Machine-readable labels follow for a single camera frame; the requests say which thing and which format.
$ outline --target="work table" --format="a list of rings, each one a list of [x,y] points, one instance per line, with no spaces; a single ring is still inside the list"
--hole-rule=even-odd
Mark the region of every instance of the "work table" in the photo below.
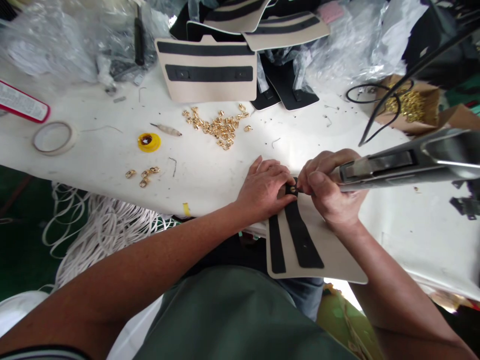
[[[114,103],[99,84],[81,84],[71,86],[51,104],[47,122],[64,121],[78,131],[75,146],[58,156],[44,156],[32,146],[41,125],[11,114],[0,117],[0,164],[161,214],[184,216],[187,204],[189,213],[197,217],[237,198],[258,155],[277,159],[298,173],[324,150],[352,148],[364,156],[408,141],[400,131],[387,128],[358,148],[368,116],[340,96],[347,87],[322,89],[319,102],[292,112],[281,104],[254,111],[242,101],[250,117],[240,121],[234,145],[225,151],[213,136],[194,130],[182,111],[196,106],[200,117],[211,121],[219,110],[235,116],[239,103],[174,103],[156,66],[140,87],[123,86],[115,98],[126,96],[125,101]],[[173,127],[182,136],[162,133],[150,123]],[[247,125],[252,131],[244,132]],[[375,123],[371,134],[379,128]],[[137,139],[142,133],[160,136],[156,152],[140,151]],[[140,173],[152,166],[158,166],[160,173],[140,188]],[[127,179],[125,173],[132,169],[138,174]],[[451,197],[467,196],[466,186],[456,189],[449,182],[375,189],[360,216],[376,240],[420,284],[480,301],[476,285],[480,222],[461,216],[449,204]],[[255,229],[261,233],[262,225]]]

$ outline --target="green shirt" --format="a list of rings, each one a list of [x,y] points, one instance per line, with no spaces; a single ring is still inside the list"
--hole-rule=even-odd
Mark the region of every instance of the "green shirt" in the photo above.
[[[216,266],[163,295],[134,360],[356,359],[264,274]]]

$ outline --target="green floor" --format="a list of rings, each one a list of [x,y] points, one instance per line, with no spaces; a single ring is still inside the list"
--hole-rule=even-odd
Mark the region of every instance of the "green floor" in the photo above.
[[[26,176],[0,165],[0,209]],[[53,211],[51,182],[32,177],[4,215],[13,222],[0,224],[0,301],[54,284],[60,260],[50,256],[50,248],[42,244],[42,232],[52,219]],[[49,240],[58,239],[64,229],[52,227]],[[55,254],[64,255],[68,245],[65,243],[55,250]]]

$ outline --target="tape roll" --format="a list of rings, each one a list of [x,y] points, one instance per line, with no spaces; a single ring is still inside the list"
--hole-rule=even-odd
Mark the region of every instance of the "tape roll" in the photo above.
[[[63,121],[50,122],[33,135],[33,147],[42,155],[56,156],[74,147],[78,132]]]

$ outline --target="yellow lid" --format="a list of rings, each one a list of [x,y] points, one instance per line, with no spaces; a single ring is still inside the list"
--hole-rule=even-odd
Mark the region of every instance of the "yellow lid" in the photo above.
[[[144,153],[153,153],[160,147],[162,140],[155,133],[143,133],[138,137],[138,148]]]

